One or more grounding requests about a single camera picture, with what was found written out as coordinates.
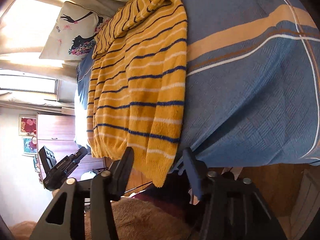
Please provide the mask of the yellow striped knit sweater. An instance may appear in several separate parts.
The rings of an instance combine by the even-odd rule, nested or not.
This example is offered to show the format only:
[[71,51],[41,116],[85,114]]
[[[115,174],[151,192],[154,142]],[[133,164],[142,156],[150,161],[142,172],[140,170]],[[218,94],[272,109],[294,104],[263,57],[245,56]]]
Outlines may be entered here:
[[187,70],[187,13],[181,0],[129,0],[96,37],[87,136],[96,158],[120,159],[157,187],[176,157]]

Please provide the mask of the brown wooden dresser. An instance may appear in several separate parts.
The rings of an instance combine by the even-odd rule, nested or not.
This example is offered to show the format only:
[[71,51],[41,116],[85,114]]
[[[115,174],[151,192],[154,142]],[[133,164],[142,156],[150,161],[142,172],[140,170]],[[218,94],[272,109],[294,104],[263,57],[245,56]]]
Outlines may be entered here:
[[[80,147],[75,143],[75,117],[72,115],[37,115],[37,147],[51,150],[57,161],[75,153]],[[93,169],[104,168],[103,158],[86,155],[73,171],[71,177],[81,180],[81,176]]]

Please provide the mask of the brown fuzzy trousers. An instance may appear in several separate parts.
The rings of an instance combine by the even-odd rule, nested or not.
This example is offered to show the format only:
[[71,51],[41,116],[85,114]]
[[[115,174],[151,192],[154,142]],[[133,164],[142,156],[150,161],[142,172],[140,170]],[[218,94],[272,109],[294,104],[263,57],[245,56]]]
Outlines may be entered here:
[[119,239],[188,239],[191,228],[150,202],[122,198],[111,203]]

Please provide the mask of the blue plaid bed cover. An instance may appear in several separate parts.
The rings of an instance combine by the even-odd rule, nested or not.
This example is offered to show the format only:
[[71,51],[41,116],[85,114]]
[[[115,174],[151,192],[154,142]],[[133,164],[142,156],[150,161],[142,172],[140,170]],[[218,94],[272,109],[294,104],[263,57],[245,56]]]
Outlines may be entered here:
[[299,0],[181,0],[182,129],[211,167],[319,164],[319,31]]

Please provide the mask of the white cushion with dancer print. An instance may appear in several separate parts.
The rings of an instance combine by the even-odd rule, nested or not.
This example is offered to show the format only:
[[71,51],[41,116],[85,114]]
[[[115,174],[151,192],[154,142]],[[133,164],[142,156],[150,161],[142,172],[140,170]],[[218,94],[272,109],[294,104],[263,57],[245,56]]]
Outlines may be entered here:
[[95,46],[95,37],[110,16],[100,16],[80,5],[65,2],[40,59],[80,61]]

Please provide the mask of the teal wall picture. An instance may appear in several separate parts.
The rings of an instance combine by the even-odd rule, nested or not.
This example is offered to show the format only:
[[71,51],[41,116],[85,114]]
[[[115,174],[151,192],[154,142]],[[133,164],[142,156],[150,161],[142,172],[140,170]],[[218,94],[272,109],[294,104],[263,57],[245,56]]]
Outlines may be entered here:
[[36,141],[33,141],[33,137],[23,138],[23,154],[31,155],[37,153]]

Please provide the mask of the red floral wall picture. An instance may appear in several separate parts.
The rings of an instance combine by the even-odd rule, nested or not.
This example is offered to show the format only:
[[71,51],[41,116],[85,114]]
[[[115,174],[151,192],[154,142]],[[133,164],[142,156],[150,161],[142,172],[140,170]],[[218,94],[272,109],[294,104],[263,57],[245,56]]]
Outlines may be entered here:
[[20,115],[19,116],[19,135],[33,137],[36,135],[37,116],[35,115]]

